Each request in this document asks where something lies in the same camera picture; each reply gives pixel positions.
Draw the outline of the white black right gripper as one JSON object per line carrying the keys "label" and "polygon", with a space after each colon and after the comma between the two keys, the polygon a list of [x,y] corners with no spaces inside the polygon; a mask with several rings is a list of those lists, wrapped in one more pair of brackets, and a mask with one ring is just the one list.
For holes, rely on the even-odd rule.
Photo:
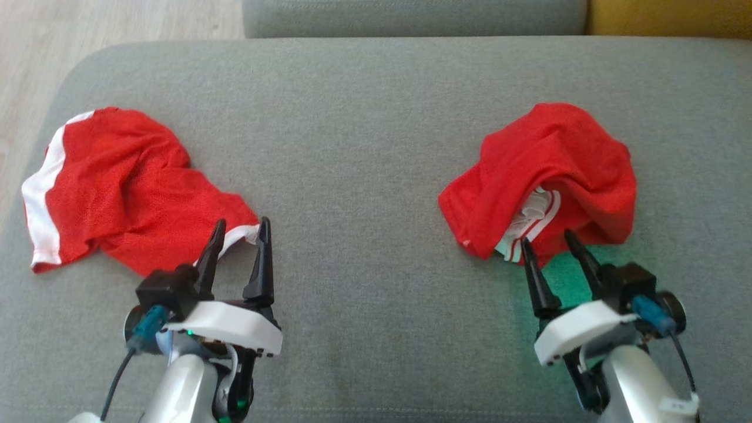
{"label": "white black right gripper", "polygon": [[581,243],[575,231],[566,229],[564,238],[585,275],[592,300],[597,301],[575,306],[560,315],[561,300],[551,291],[538,265],[531,241],[524,238],[521,250],[534,316],[552,319],[543,325],[533,347],[543,367],[564,364],[582,409],[603,413],[610,400],[602,369],[604,361],[615,348],[639,342],[634,324],[637,315],[621,315],[604,301],[598,300],[603,294],[599,278],[600,263]]}

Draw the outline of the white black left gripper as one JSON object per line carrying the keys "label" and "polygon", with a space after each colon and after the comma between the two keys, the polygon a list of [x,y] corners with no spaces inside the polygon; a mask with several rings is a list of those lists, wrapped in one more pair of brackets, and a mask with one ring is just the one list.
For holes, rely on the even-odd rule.
{"label": "white black left gripper", "polygon": [[[256,359],[280,353],[280,329],[258,311],[213,301],[226,220],[217,224],[196,262],[199,304],[181,322],[166,325],[166,421],[242,422],[253,403]],[[271,221],[261,217],[256,258],[244,302],[274,303]]]}

